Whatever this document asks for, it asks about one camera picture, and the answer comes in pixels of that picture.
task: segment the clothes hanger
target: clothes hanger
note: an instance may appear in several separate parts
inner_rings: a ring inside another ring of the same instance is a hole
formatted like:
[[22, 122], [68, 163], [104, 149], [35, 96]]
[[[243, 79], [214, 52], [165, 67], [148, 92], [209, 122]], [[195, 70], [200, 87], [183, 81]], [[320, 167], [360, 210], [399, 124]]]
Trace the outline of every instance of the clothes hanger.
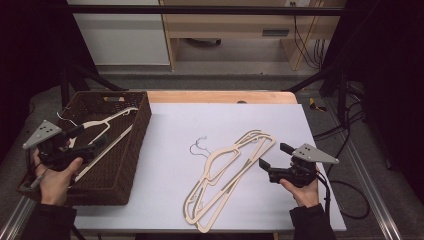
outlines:
[[[255, 150], [250, 155], [249, 159], [246, 161], [244, 166], [228, 181], [225, 186], [215, 194], [215, 196], [203, 206], [203, 196], [206, 192], [208, 186], [215, 186], [221, 176], [224, 174], [225, 170], [230, 166], [240, 156], [240, 148], [249, 144], [257, 143]], [[205, 163], [205, 170], [200, 180], [191, 190], [186, 200], [184, 201], [184, 217], [189, 224], [195, 225], [199, 231], [206, 233], [210, 230], [213, 223], [217, 219], [219, 213], [225, 206], [225, 203], [229, 199], [231, 193], [234, 191], [238, 182], [240, 181], [243, 174], [263, 155], [265, 154], [275, 143], [275, 138], [271, 137], [269, 134], [263, 133], [260, 130], [252, 130], [243, 135], [238, 141], [236, 141], [232, 146], [219, 149], [211, 153]], [[233, 153], [234, 155], [231, 159], [224, 165], [214, 176], [210, 176], [210, 169], [213, 162], [221, 155]], [[199, 220], [215, 205], [219, 200], [221, 200], [218, 207], [215, 209], [210, 220], [207, 222], [207, 225], [204, 227], [200, 224]], [[190, 213], [190, 206], [194, 205], [192, 208], [192, 213]]]
[[[115, 113], [112, 116], [107, 117], [107, 118], [105, 118], [105, 119], [103, 119], [101, 121], [89, 121], [89, 122], [83, 123], [82, 125], [84, 126], [84, 129], [87, 129], [87, 128], [93, 127], [93, 126], [98, 126], [98, 125], [106, 124], [106, 128], [99, 135], [97, 135], [93, 140], [91, 140], [91, 142], [88, 143], [88, 144], [89, 145], [92, 144], [95, 140], [97, 140], [104, 133], [106, 133], [107, 130], [109, 130], [109, 128], [110, 128], [109, 121], [111, 121], [111, 120], [113, 120], [113, 119], [115, 119], [115, 118], [117, 118], [119, 116], [128, 115], [128, 114], [130, 114], [131, 111], [137, 111], [137, 110], [138, 110], [138, 108], [136, 108], [136, 107], [129, 107], [129, 108], [126, 108], [126, 109], [124, 109], [124, 110], [122, 110], [122, 111], [120, 111], [118, 113]], [[70, 148], [72, 148], [75, 145], [76, 139], [77, 138], [75, 137], [75, 138], [72, 138], [72, 139], [69, 140], [70, 141], [70, 145], [69, 145]]]
[[124, 132], [122, 132], [118, 138], [116, 138], [109, 146], [107, 146], [91, 163], [89, 163], [79, 174], [75, 177], [74, 184], [78, 182], [90, 169], [103, 158], [106, 153], [108, 153], [116, 144], [118, 144], [121, 139], [123, 139], [132, 129], [132, 126], [129, 126]]

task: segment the wall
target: wall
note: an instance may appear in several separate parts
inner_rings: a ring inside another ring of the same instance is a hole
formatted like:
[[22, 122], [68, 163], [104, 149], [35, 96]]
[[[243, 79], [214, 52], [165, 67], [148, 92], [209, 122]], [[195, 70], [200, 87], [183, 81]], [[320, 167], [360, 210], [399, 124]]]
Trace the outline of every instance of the wall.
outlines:
[[[68, 3], [158, 5], [155, 0], [68, 0]], [[169, 65], [159, 14], [74, 16], [96, 65]]]

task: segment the table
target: table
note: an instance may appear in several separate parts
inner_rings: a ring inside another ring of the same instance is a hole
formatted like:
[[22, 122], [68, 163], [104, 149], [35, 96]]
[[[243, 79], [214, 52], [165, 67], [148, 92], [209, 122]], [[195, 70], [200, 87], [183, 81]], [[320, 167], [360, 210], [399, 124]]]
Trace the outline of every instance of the table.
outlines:
[[[233, 143], [240, 133], [256, 126], [275, 135], [277, 142], [284, 139], [283, 135], [294, 147], [304, 142], [313, 144], [302, 106], [296, 104], [292, 93], [150, 91], [148, 95], [153, 114], [128, 205], [77, 207], [78, 229], [197, 232], [184, 220], [182, 209], [203, 171], [204, 158], [189, 152], [190, 144], [201, 134], [207, 134], [205, 144], [213, 150]], [[272, 104], [263, 104], [267, 99]], [[231, 104], [240, 100], [252, 104]], [[283, 130], [276, 130], [281, 127], [274, 123], [280, 123]], [[275, 167], [289, 167], [290, 156], [278, 147], [274, 146], [263, 158]], [[324, 196], [324, 191], [320, 187], [320, 196]], [[345, 230], [334, 196], [332, 199], [333, 229]], [[243, 175], [210, 232], [292, 229], [288, 211], [293, 207], [291, 194], [278, 184], [270, 184], [266, 172], [254, 165]]]

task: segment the cabinet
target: cabinet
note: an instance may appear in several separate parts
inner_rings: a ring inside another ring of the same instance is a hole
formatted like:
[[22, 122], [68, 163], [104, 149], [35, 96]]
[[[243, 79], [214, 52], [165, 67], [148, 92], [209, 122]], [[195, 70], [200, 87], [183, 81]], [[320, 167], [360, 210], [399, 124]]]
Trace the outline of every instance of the cabinet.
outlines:
[[[69, 4], [158, 5], [155, 0], [68, 0]], [[160, 14], [74, 14], [96, 65], [169, 65]]]
[[[192, 6], [288, 6], [289, 0], [160, 0], [161, 5]], [[296, 1], [299, 7], [343, 7], [345, 0]], [[295, 43], [294, 16], [164, 14], [164, 29], [171, 67], [174, 69], [181, 38], [279, 38], [292, 70], [298, 70], [305, 52], [304, 42], [330, 40], [337, 26], [337, 16], [298, 16]]]

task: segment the floor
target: floor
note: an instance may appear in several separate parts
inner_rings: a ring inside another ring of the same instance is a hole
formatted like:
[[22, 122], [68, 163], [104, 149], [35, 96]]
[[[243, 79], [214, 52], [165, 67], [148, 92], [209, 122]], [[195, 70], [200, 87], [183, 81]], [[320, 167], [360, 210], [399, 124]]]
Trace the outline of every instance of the floor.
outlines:
[[[275, 91], [287, 89], [317, 71], [306, 64], [303, 64], [299, 71], [291, 71], [282, 50], [278, 40], [223, 39], [221, 45], [217, 46], [188, 39], [182, 41], [174, 71], [155, 66], [131, 66], [127, 69], [99, 66], [99, 70], [106, 79], [129, 89]], [[89, 81], [89, 84], [93, 89], [103, 88], [92, 81]], [[335, 117], [337, 93], [333, 97], [321, 98], [317, 92], [320, 84], [314, 83], [296, 93], [314, 136], [338, 125]], [[352, 82], [352, 85], [361, 88], [356, 82]], [[311, 98], [315, 101], [315, 108], [310, 106]], [[348, 96], [347, 100], [350, 105], [358, 99]], [[56, 119], [56, 111], [61, 108], [60, 89], [53, 88], [35, 96], [29, 107], [33, 109], [32, 114], [0, 167], [0, 192], [3, 193], [0, 201], [0, 224], [3, 230], [11, 223], [24, 225], [24, 222], [19, 220], [21, 212], [16, 211], [16, 207], [25, 206], [19, 204], [22, 198], [15, 191], [25, 172], [21, 144], [43, 119]], [[362, 116], [360, 105], [352, 107], [350, 116], [355, 113]], [[321, 140], [317, 138], [316, 145], [319, 149], [336, 155], [347, 136], [347, 131], [344, 131]], [[339, 159], [341, 163], [329, 174], [347, 225], [346, 232], [337, 232], [338, 239], [424, 239], [424, 206], [415, 197], [402, 173], [386, 168], [384, 155], [367, 125], [366, 118], [352, 124], [349, 141], [341, 151]], [[371, 184], [364, 185], [364, 182], [369, 183], [366, 181], [367, 177], [371, 179]], [[361, 194], [365, 194], [371, 204], [368, 215], [367, 201]], [[17, 232], [2, 231], [0, 238], [19, 239], [19, 229], [15, 230]], [[6, 235], [17, 237], [6, 238]], [[95, 233], [87, 232], [85, 235], [96, 238]], [[103, 235], [103, 239], [117, 237]], [[122, 237], [134, 239], [131, 234]], [[280, 233], [279, 238], [291, 239], [291, 232]]]

